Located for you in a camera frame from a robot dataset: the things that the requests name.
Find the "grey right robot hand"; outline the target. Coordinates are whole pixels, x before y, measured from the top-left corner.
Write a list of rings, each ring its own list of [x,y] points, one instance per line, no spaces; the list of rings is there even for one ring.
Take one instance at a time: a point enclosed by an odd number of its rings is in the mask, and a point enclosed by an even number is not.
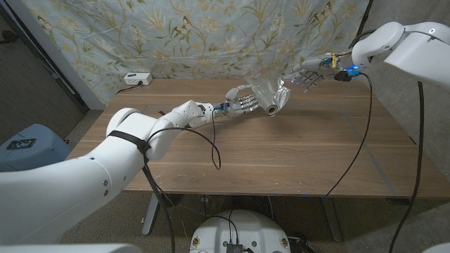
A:
[[[332,79],[339,70],[337,65],[333,66],[331,56],[310,57],[294,66],[287,73],[287,79],[309,93],[323,80]]]

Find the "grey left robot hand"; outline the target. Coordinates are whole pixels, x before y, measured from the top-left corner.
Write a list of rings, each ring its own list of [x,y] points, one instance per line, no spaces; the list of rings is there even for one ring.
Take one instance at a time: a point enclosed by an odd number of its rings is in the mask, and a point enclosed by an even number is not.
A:
[[[238,96],[238,93],[245,89],[251,89],[251,85],[244,84],[230,89],[225,96],[225,101],[214,107],[215,116],[237,117],[255,111],[259,107],[259,102],[253,92],[245,96]]]

